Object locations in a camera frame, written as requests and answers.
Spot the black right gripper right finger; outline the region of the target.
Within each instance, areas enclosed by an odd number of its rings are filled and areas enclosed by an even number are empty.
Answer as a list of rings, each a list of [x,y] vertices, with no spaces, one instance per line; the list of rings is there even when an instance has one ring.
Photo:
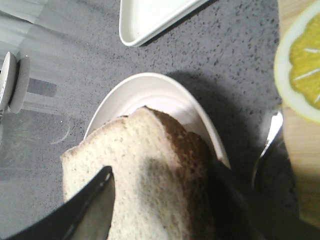
[[[218,240],[265,239],[234,185],[231,171],[219,160],[210,163],[209,198]]]

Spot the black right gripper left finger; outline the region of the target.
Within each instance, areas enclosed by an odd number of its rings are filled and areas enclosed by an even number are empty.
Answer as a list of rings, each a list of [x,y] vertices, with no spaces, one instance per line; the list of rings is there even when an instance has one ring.
[[[106,240],[112,225],[115,178],[104,166],[70,200],[8,240]]]

